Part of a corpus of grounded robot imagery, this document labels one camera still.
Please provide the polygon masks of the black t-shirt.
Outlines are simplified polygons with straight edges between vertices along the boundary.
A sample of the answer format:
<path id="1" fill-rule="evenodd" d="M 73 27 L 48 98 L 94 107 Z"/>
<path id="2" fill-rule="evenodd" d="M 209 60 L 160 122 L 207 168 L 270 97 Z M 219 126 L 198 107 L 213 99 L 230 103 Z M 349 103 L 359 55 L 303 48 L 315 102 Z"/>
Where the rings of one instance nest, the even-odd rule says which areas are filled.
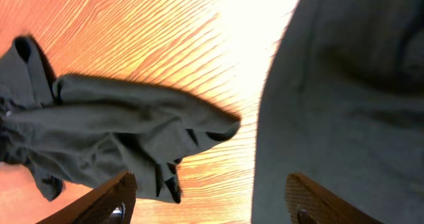
<path id="1" fill-rule="evenodd" d="M 66 181 L 96 188 L 128 171 L 138 198 L 179 203 L 178 164 L 239 127 L 238 117 L 176 89 L 56 77 L 29 36 L 1 57 L 1 161 L 28 168 L 49 201 Z"/>

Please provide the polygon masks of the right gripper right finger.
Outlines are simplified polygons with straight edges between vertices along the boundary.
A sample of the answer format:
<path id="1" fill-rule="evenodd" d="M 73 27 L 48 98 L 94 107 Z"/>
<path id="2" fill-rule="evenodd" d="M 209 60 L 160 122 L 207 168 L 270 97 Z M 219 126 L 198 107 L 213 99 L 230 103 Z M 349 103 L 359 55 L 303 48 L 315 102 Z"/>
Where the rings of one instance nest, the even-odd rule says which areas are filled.
<path id="1" fill-rule="evenodd" d="M 382 224 L 301 173 L 288 174 L 284 199 L 293 224 Z"/>

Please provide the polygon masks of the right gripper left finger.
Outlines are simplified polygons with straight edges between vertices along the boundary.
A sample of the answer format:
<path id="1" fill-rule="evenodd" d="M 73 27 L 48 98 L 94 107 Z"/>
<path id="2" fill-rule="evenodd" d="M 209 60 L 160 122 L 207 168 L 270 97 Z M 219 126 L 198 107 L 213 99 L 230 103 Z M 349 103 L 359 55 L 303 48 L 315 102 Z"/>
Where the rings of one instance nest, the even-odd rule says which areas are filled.
<path id="1" fill-rule="evenodd" d="M 39 224 L 130 224 L 136 202 L 134 174 L 122 172 Z"/>

